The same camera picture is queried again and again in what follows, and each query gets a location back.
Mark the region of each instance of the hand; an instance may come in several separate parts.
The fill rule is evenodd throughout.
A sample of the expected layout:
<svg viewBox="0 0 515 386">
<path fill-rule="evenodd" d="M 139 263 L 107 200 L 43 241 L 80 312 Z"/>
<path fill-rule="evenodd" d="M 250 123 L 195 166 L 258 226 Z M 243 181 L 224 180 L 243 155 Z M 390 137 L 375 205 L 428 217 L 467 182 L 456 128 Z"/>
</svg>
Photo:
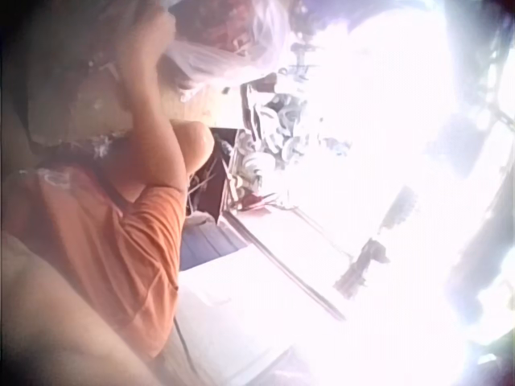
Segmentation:
<svg viewBox="0 0 515 386">
<path fill-rule="evenodd" d="M 145 8 L 118 52 L 122 77 L 137 82 L 155 73 L 156 65 L 175 37 L 175 18 L 154 0 Z"/>
</svg>

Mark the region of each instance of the bag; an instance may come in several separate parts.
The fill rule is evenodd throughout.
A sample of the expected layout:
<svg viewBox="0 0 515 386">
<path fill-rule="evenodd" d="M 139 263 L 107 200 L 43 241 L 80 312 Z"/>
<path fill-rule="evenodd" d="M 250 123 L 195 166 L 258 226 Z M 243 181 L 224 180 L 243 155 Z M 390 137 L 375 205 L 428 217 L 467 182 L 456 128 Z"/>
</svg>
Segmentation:
<svg viewBox="0 0 515 386">
<path fill-rule="evenodd" d="M 183 0 L 179 5 L 189 1 L 193 0 Z M 259 79 L 276 70 L 289 32 L 287 12 L 279 0 L 248 1 L 253 13 L 248 25 L 249 42 L 243 50 L 230 52 L 180 37 L 167 49 L 166 55 L 192 83 L 230 87 Z M 221 17 L 227 25 L 240 17 L 237 12 L 224 14 L 227 16 Z"/>
</svg>

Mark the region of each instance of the cable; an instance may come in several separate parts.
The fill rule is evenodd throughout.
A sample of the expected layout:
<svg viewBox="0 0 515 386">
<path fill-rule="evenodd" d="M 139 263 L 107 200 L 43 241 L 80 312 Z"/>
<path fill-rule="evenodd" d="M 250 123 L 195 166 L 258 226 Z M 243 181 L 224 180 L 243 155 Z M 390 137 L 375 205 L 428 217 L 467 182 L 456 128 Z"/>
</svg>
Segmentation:
<svg viewBox="0 0 515 386">
<path fill-rule="evenodd" d="M 192 356 L 190 355 L 190 351 L 187 349 L 187 344 L 186 344 L 186 341 L 184 340 L 182 332 L 180 331 L 179 322 L 177 322 L 177 317 L 174 317 L 174 326 L 175 326 L 175 329 L 177 330 L 177 335 L 179 336 L 180 344 L 183 346 L 187 363 L 190 365 L 190 369 L 193 371 L 193 373 L 196 376 L 198 376 L 199 373 L 196 370 L 195 364 L 193 363 Z"/>
</svg>

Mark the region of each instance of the person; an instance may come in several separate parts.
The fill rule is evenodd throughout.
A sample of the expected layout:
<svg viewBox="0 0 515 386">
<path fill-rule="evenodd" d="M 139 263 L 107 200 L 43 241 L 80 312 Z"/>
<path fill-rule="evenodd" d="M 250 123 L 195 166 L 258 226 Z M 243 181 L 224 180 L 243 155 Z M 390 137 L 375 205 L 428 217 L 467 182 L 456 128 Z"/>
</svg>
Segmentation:
<svg viewBox="0 0 515 386">
<path fill-rule="evenodd" d="M 160 385 L 45 260 L 7 234 L 2 317 L 2 384 Z"/>
<path fill-rule="evenodd" d="M 2 228 L 45 259 L 145 361 L 171 333 L 188 176 L 214 147 L 170 122 L 157 64 L 175 20 L 149 4 L 119 47 L 134 127 L 99 162 L 60 160 L 4 184 Z"/>
</svg>

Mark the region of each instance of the orange shirt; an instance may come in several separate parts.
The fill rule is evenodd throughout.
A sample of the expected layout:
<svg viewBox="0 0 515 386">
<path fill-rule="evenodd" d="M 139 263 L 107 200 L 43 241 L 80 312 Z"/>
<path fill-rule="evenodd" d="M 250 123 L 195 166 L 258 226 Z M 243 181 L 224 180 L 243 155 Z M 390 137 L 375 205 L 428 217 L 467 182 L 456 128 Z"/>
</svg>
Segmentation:
<svg viewBox="0 0 515 386">
<path fill-rule="evenodd" d="M 144 359 L 171 332 L 181 194 L 148 187 L 125 212 L 81 166 L 23 172 L 4 185 L 2 225 L 58 269 Z"/>
</svg>

